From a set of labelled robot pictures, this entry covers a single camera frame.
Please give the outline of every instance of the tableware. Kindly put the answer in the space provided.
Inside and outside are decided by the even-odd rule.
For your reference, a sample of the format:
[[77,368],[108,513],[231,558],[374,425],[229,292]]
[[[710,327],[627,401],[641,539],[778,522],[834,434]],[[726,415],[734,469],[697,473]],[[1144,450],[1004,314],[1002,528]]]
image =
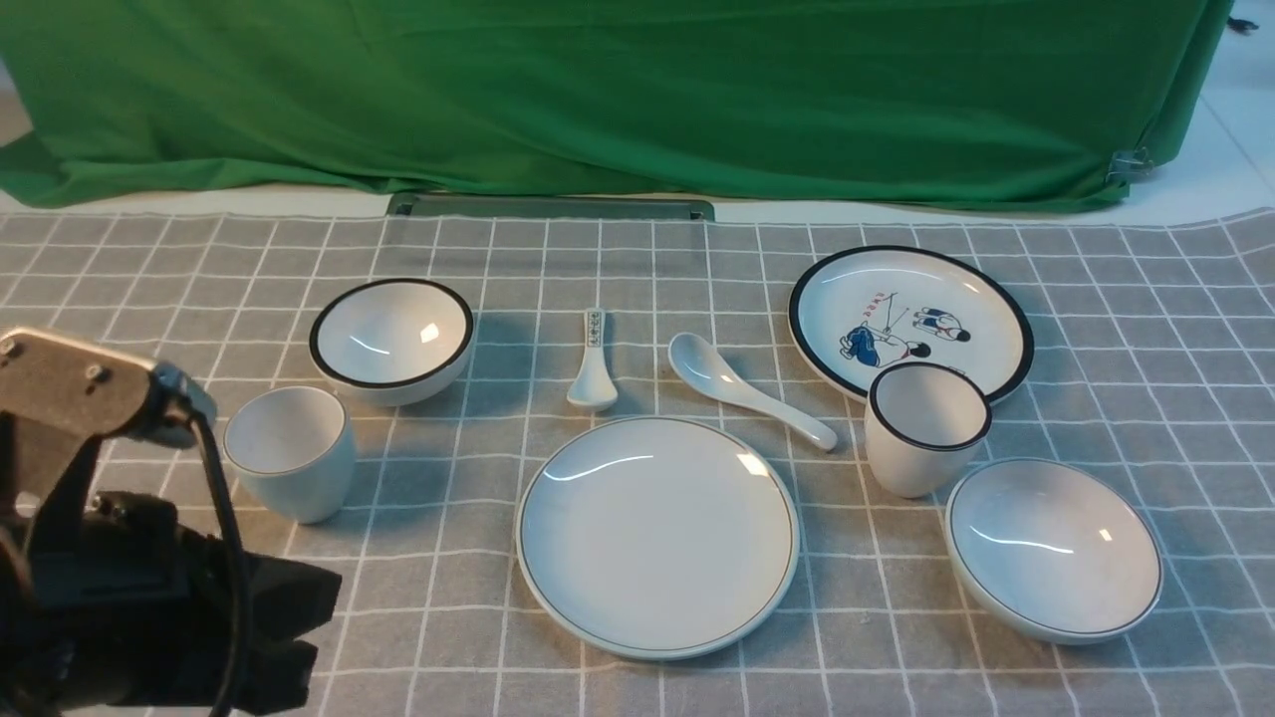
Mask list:
[[947,499],[945,533],[969,593],[1037,639],[1111,639],[1160,596],[1160,552],[1146,524],[1116,491],[1062,463],[974,471]]
[[674,336],[668,342],[668,362],[673,373],[699,393],[778,418],[824,450],[836,448],[833,429],[750,385],[703,337],[686,332]]
[[310,329],[310,357],[340,395],[407,406],[464,371],[473,334],[459,293],[426,279],[384,279],[328,304]]
[[604,424],[560,449],[518,510],[532,595],[581,640],[681,660],[748,634],[797,569],[799,524],[743,443],[673,418]]
[[566,392],[571,406],[594,412],[606,411],[620,398],[616,384],[611,383],[607,357],[602,351],[606,329],[607,314],[602,309],[584,313],[584,357],[580,360],[580,373]]
[[968,375],[996,403],[1031,367],[1023,309],[961,262],[910,246],[822,259],[797,281],[788,327],[806,362],[856,401],[878,371],[923,360]]
[[354,430],[335,395],[289,385],[244,404],[226,426],[226,458],[263,505],[298,523],[338,510],[354,476]]
[[992,407],[960,373],[913,361],[877,374],[863,422],[872,476],[895,495],[921,498],[969,464]]

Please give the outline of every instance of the green cloth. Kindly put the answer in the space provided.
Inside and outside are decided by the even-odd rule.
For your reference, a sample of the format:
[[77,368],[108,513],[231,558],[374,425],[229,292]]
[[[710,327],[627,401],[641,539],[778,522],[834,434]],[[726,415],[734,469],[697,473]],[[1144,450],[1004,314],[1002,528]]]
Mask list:
[[1082,211],[1181,145],[1230,0],[0,4],[36,207],[263,182]]

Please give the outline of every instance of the cartoon figure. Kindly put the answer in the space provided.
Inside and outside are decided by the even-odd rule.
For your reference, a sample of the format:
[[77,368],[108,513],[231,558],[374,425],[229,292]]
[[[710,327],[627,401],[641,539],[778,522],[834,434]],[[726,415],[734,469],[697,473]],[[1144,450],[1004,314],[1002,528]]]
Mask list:
[[969,332],[960,328],[960,319],[952,316],[942,309],[929,309],[923,307],[921,311],[913,314],[917,319],[912,322],[912,325],[926,332],[937,336],[945,341],[969,341]]
[[889,329],[878,332],[863,322],[841,337],[841,356],[866,366],[884,369],[908,356],[926,358],[929,356],[929,346],[915,341],[904,341],[890,333]]

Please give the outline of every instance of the decorated plate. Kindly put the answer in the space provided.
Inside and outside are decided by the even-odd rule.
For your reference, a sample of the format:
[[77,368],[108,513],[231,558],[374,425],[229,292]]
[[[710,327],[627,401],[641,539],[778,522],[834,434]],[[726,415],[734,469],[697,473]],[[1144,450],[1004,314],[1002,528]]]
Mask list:
[[1023,383],[1034,351],[1023,309],[1000,285],[908,246],[819,262],[793,287],[788,325],[806,362],[858,401],[882,369],[917,360],[964,374],[996,402]]

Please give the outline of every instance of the metal clip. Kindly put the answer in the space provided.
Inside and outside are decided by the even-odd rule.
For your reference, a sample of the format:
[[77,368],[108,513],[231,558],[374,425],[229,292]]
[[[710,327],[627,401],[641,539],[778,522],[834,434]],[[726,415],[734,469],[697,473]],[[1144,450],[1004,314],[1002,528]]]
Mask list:
[[1131,181],[1137,177],[1145,177],[1154,170],[1155,162],[1151,159],[1146,147],[1117,152],[1112,154],[1112,163],[1107,168],[1107,181]]

